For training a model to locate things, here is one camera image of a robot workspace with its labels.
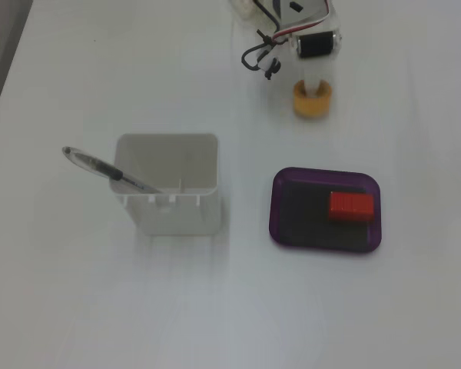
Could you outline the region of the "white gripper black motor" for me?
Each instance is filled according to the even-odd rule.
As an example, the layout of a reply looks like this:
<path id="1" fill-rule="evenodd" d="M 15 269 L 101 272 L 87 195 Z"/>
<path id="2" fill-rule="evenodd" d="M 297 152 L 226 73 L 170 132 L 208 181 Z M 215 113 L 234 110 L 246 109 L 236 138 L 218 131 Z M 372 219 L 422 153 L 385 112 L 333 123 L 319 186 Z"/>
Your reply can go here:
<path id="1" fill-rule="evenodd" d="M 340 23 L 332 1 L 296 0 L 272 1 L 278 16 L 279 29 L 275 43 L 288 41 L 301 59 L 311 58 L 303 67 L 307 95 L 317 95 L 323 74 L 323 62 L 318 57 L 337 53 L 341 46 Z"/>

